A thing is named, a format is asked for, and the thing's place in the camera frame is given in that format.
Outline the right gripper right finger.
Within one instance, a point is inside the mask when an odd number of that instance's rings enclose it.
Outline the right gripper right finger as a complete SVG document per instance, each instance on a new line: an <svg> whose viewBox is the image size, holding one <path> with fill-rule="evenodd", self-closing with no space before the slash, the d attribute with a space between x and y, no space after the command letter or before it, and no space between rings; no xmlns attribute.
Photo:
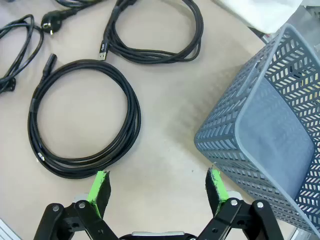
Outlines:
<svg viewBox="0 0 320 240"><path fill-rule="evenodd" d="M231 229L241 229L248 240L282 240L283 234L268 201L251 204L230 197L213 167L207 171L205 189L213 218L197 237L198 240L224 240Z"/></svg>

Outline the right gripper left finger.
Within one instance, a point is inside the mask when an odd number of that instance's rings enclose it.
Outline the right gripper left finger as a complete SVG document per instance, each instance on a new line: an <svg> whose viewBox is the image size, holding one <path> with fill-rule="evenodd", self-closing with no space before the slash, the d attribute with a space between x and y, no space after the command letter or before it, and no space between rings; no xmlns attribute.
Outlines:
<svg viewBox="0 0 320 240"><path fill-rule="evenodd" d="M111 196L110 173L98 171L87 199L64 207L47 205L36 230L35 240L70 240L76 232L86 232L91 240L117 240L103 220Z"/></svg>

